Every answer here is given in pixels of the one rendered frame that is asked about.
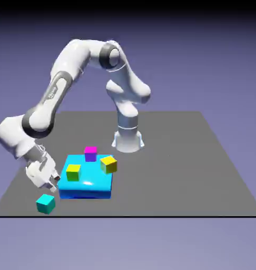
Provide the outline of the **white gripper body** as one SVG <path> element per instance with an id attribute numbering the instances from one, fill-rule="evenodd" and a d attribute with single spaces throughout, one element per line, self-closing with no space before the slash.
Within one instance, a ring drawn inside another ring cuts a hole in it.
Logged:
<path id="1" fill-rule="evenodd" d="M 25 171 L 28 178 L 36 187 L 49 188 L 48 183 L 52 181 L 52 175 L 57 173 L 55 166 L 56 163 L 53 158 L 49 154 L 46 154 L 42 161 L 33 161 L 26 166 Z"/>

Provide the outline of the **small lime green cube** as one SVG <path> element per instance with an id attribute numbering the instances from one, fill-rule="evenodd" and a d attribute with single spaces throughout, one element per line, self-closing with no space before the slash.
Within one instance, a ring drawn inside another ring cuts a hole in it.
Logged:
<path id="1" fill-rule="evenodd" d="M 69 164 L 66 168 L 67 181 L 79 181 L 81 176 L 81 165 Z"/>

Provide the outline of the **small teal cube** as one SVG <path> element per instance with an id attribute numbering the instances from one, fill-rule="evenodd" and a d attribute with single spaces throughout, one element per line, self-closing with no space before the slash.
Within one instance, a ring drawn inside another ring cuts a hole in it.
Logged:
<path id="1" fill-rule="evenodd" d="M 55 206 L 55 197 L 51 195 L 43 194 L 36 201 L 37 211 L 43 214 L 50 214 Z"/>

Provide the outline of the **small magenta cube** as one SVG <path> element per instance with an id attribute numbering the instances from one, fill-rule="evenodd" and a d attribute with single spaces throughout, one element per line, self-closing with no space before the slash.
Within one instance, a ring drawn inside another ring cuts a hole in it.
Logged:
<path id="1" fill-rule="evenodd" d="M 97 147 L 86 146 L 84 149 L 84 157 L 86 162 L 95 162 L 97 158 Z"/>

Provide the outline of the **small yellow cube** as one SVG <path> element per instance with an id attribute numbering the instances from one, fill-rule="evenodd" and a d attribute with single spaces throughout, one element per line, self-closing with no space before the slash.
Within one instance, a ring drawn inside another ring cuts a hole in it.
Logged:
<path id="1" fill-rule="evenodd" d="M 117 160 L 113 156 L 106 156 L 100 159 L 101 170 L 105 173 L 117 172 Z"/>

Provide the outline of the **large blue box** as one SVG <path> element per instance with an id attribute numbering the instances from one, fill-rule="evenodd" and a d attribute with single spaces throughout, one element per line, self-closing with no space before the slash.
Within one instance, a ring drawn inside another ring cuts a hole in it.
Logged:
<path id="1" fill-rule="evenodd" d="M 86 162 L 83 155 L 68 155 L 58 181 L 58 192 L 61 199 L 110 199 L 113 174 L 105 174 L 101 169 L 101 159 L 106 155 L 98 155 L 95 162 Z M 79 181 L 68 181 L 66 170 L 69 165 L 80 165 Z"/>

